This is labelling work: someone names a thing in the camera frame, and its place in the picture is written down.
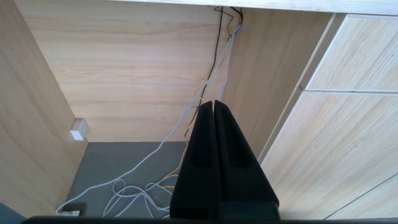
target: wooden side panel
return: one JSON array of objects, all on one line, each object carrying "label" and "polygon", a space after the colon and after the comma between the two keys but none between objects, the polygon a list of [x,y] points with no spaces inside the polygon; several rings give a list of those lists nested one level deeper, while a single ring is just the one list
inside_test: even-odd
[{"label": "wooden side panel", "polygon": [[87,146],[14,1],[0,1],[0,200],[29,217],[54,214]]},{"label": "wooden side panel", "polygon": [[306,89],[398,91],[398,17],[348,15]]},{"label": "wooden side panel", "polygon": [[243,13],[223,101],[258,157],[332,14],[266,9]]},{"label": "wooden side panel", "polygon": [[327,219],[397,218],[397,186],[398,175],[395,175]]},{"label": "wooden side panel", "polygon": [[[163,140],[213,63],[220,22],[214,6],[16,3],[74,114],[86,119],[89,141]],[[219,54],[226,45],[228,20],[224,16]],[[225,63],[204,99],[217,99]],[[169,140],[183,140],[194,110]]]},{"label": "wooden side panel", "polygon": [[326,218],[396,174],[397,134],[398,95],[303,92],[262,163],[281,217]]}]

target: white cable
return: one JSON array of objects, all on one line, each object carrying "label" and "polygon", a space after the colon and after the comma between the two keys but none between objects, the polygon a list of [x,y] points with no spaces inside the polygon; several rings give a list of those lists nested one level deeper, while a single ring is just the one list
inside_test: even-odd
[{"label": "white cable", "polygon": [[231,41],[230,46],[229,46],[229,51],[228,51],[228,59],[226,62],[226,75],[225,75],[225,82],[224,85],[221,87],[220,93],[218,94],[218,101],[221,101],[221,97],[223,96],[224,93],[224,88],[226,83],[228,82],[228,73],[229,73],[229,61],[231,60],[231,52],[232,52],[232,46],[234,44],[234,38],[235,38],[235,34],[237,33],[237,31],[239,31],[241,29],[242,25],[238,25],[234,32],[232,33],[231,38],[229,39]]},{"label": "white cable", "polygon": [[[122,198],[122,197],[125,197],[125,198],[128,198],[128,197],[139,197],[140,195],[144,195],[144,196],[145,196],[145,198],[146,198],[145,203],[146,203],[147,208],[148,208],[148,211],[149,211],[149,213],[150,213],[150,215],[151,215],[152,217],[153,217],[153,214],[152,214],[152,212],[150,211],[150,209],[149,209],[149,207],[148,207],[147,200],[149,200],[149,202],[150,202],[151,204],[153,204],[153,206],[154,206],[156,209],[158,209],[158,210],[163,210],[163,211],[168,212],[168,211],[169,211],[169,207],[162,208],[162,207],[159,207],[158,205],[156,205],[155,202],[153,201],[153,199],[150,197],[150,195],[149,195],[147,192],[148,192],[150,189],[154,188],[155,186],[158,186],[158,187],[160,187],[161,189],[164,189],[164,190],[165,190],[167,193],[169,193],[170,195],[172,195],[171,191],[169,191],[169,190],[167,190],[167,189],[165,189],[165,188],[162,188],[162,187],[159,185],[161,182],[163,182],[163,181],[165,181],[165,180],[167,180],[168,178],[171,178],[171,177],[178,177],[178,175],[177,175],[177,174],[173,174],[173,175],[168,176],[168,177],[165,178],[165,179],[162,179],[162,180],[158,181],[157,183],[149,183],[149,184],[146,185],[145,190],[142,190],[141,188],[136,187],[136,186],[133,186],[133,185],[126,186],[125,181],[124,181],[123,179],[120,179],[120,180],[123,182],[123,188],[122,188],[121,190],[119,190],[118,192],[115,191],[114,187],[112,188],[112,191],[113,191],[114,195],[113,195],[113,196],[111,197],[111,199],[108,201],[108,204],[106,204],[105,209],[104,209],[104,212],[103,212],[103,216],[105,216],[105,215],[107,215],[107,214],[109,213],[109,211],[116,205],[116,203],[119,201],[120,198]],[[136,193],[136,194],[132,194],[132,195],[123,195],[124,191],[125,191],[126,189],[129,189],[129,188],[134,188],[134,189],[140,190],[140,192],[139,192],[139,193]],[[112,200],[113,200],[115,197],[117,197],[117,196],[119,196],[119,198],[118,198],[118,199],[112,204],[112,206],[108,209],[109,204],[110,204],[110,203],[112,202]],[[119,215],[121,215],[124,211],[126,211],[126,210],[130,207],[131,204],[132,204],[132,202],[130,202],[130,204],[127,205],[126,208],[123,209],[123,211],[121,211],[121,212],[119,213]]]},{"label": "white cable", "polygon": [[[171,130],[171,132],[169,132],[169,134],[166,136],[166,138],[159,144],[159,146],[157,147],[157,149],[155,149],[153,152],[151,152],[151,153],[148,154],[145,158],[143,158],[143,160],[141,160],[141,161],[140,161],[135,167],[133,167],[131,170],[125,172],[124,174],[120,175],[119,177],[117,177],[117,178],[115,178],[115,179],[113,179],[113,180],[110,180],[110,181],[108,181],[108,182],[102,183],[102,184],[98,184],[98,185],[91,186],[91,187],[87,188],[85,191],[83,191],[80,195],[77,195],[76,197],[74,197],[74,198],[72,198],[72,199],[70,199],[70,200],[67,200],[65,203],[63,203],[61,206],[59,206],[59,207],[56,209],[55,213],[56,213],[57,215],[60,215],[60,212],[59,212],[60,209],[63,208],[66,204],[68,204],[68,203],[70,203],[70,202],[72,202],[72,201],[74,201],[74,200],[80,198],[82,195],[84,195],[85,193],[87,193],[89,190],[92,190],[92,189],[95,189],[95,188],[98,188],[98,187],[102,187],[102,186],[105,186],[105,185],[108,185],[108,184],[112,184],[112,183],[113,183],[113,186],[114,186],[114,184],[115,184],[117,181],[123,181],[123,182],[124,182],[124,186],[126,185],[125,181],[122,180],[122,178],[123,178],[125,175],[128,175],[128,174],[130,174],[131,172],[133,172],[135,169],[137,169],[137,167],[139,167],[144,161],[146,161],[151,155],[155,154],[155,153],[162,147],[163,143],[166,142],[166,141],[169,139],[169,137],[172,135],[172,133],[173,133],[173,132],[176,130],[176,128],[179,126],[179,124],[181,123],[181,120],[182,120],[182,118],[184,117],[185,113],[192,107],[192,105],[194,104],[194,102],[196,102],[196,100],[197,100],[198,97],[199,97],[199,94],[203,91],[204,87],[205,87],[207,84],[209,84],[209,82],[211,82],[211,81],[214,79],[215,74],[217,74],[217,69],[218,69],[220,63],[222,62],[222,60],[223,60],[223,58],[224,58],[226,49],[227,49],[230,45],[232,46],[232,42],[233,42],[233,40],[234,40],[234,36],[235,36],[236,32],[237,32],[240,28],[241,28],[241,25],[238,25],[237,28],[235,28],[235,31],[233,32],[232,37],[229,39],[228,43],[226,44],[226,46],[225,46],[223,52],[221,53],[221,55],[220,55],[220,57],[219,57],[219,59],[218,59],[218,63],[217,63],[217,65],[216,65],[215,69],[213,70],[213,73],[211,74],[211,77],[210,77],[210,78],[203,84],[203,86],[199,89],[198,93],[195,95],[195,97],[193,98],[193,100],[191,101],[191,103],[190,103],[190,104],[185,108],[185,110],[182,112],[182,114],[181,114],[181,116],[180,116],[180,119],[177,121],[177,124],[175,124],[174,128]],[[228,62],[227,62],[228,64],[229,64],[229,58],[230,58],[230,55],[231,55],[231,50],[232,50],[232,47],[230,48],[229,54],[228,54]],[[222,87],[222,89],[221,89],[221,92],[220,92],[221,95],[222,95],[222,91],[223,91],[223,89],[224,89],[225,84],[226,84],[226,81],[225,81],[225,83],[224,83],[224,85],[223,85],[223,87]],[[136,196],[135,196],[135,198],[132,200],[132,202],[131,202],[125,209],[123,209],[122,212],[120,212],[119,214],[117,214],[117,216],[121,215],[124,211],[126,211],[127,208],[138,198],[138,196],[141,196],[141,195],[145,196],[145,198],[147,198],[147,199],[149,200],[149,202],[151,202],[156,208],[160,208],[160,207],[158,207],[158,206],[154,203],[154,201],[152,200],[152,198],[146,193],[145,190],[142,190],[141,188],[136,187],[136,186],[132,186],[132,185],[127,186],[127,187],[123,187],[122,190],[120,190],[118,193],[115,194],[115,195],[119,196],[119,198],[115,201],[115,203],[117,203],[117,201],[118,201],[121,197],[125,197],[125,196],[126,196],[126,195],[121,195],[121,194],[119,194],[119,193],[124,192],[124,190],[126,190],[127,188],[135,188],[135,189],[138,189],[138,190],[141,191],[141,193],[135,194]]]}]

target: drawer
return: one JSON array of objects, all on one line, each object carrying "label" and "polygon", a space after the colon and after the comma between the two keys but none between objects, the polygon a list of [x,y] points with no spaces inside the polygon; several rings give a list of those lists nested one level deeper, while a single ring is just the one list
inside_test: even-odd
[{"label": "drawer", "polygon": [[305,89],[398,91],[398,17],[347,15]]}]

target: floor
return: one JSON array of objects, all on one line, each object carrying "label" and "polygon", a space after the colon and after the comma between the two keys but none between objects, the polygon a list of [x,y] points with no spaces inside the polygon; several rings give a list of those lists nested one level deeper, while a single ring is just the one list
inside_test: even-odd
[{"label": "floor", "polygon": [[[70,189],[68,200],[92,185],[107,182],[132,169],[158,145],[159,142],[89,143]],[[157,153],[124,178],[127,185],[144,188],[149,182],[159,181],[178,166],[185,146],[185,142],[166,142]],[[176,180],[177,178],[171,178],[164,184],[174,185]],[[152,189],[149,194],[159,206],[165,207],[170,203],[171,196],[159,188]],[[86,202],[85,216],[101,216],[112,196],[112,184],[109,184],[90,190],[74,202]],[[107,216],[115,216],[131,200],[131,198],[120,200]],[[157,211],[151,205],[150,207],[155,217],[162,217],[166,214]],[[150,217],[144,198],[138,198],[120,217]]]}]

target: black cable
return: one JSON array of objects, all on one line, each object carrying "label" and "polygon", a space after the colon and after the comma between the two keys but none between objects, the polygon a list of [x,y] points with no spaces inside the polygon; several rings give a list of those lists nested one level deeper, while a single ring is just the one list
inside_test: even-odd
[{"label": "black cable", "polygon": [[243,13],[242,13],[242,8],[240,9],[240,12],[237,10],[237,9],[235,9],[234,7],[230,7],[232,10],[234,10],[235,12],[237,12],[240,16],[241,16],[241,18],[242,18],[242,21],[243,21]]},{"label": "black cable", "polygon": [[[218,43],[220,42],[220,34],[221,34],[221,24],[223,23],[223,13],[224,13],[224,7],[221,7],[221,11],[220,11],[220,24],[219,24],[219,26],[218,26],[218,35],[217,35],[216,49],[215,49],[215,52],[214,52],[214,61],[213,61],[213,65],[211,66],[209,75],[207,76],[207,80],[209,80],[209,78],[210,78],[210,76],[211,76],[211,73],[212,73],[212,71],[213,71],[213,69],[214,69],[214,66],[216,65],[216,60],[217,60],[217,49],[218,49]],[[205,87],[203,87],[203,91],[201,92],[201,95],[200,95],[201,98],[203,98],[203,94],[205,93],[206,86],[207,86],[207,84],[205,85]],[[198,113],[198,111],[199,111],[199,107],[200,107],[200,105],[201,105],[201,98],[200,98],[200,101],[199,101],[199,105],[197,106],[197,109],[196,109],[196,111],[195,111],[195,114],[193,114],[193,117],[192,117],[192,120],[191,120],[190,123],[193,122],[193,120],[195,119],[195,116],[197,115],[197,113]]]},{"label": "black cable", "polygon": [[[219,6],[215,7],[215,8],[214,8],[214,11],[221,12],[221,10],[219,10],[218,8],[219,8]],[[229,17],[231,17],[231,19],[229,20],[229,22],[228,22],[228,24],[227,24],[227,26],[226,26],[226,30],[228,31],[228,35],[229,35],[230,37],[232,37],[232,34],[231,34],[231,32],[229,31],[229,25],[231,24],[232,20],[234,20],[235,17],[232,16],[231,14],[227,13],[227,12],[224,12],[224,11],[223,11],[222,13],[224,13],[224,14],[226,14],[226,15],[229,15]]]}]

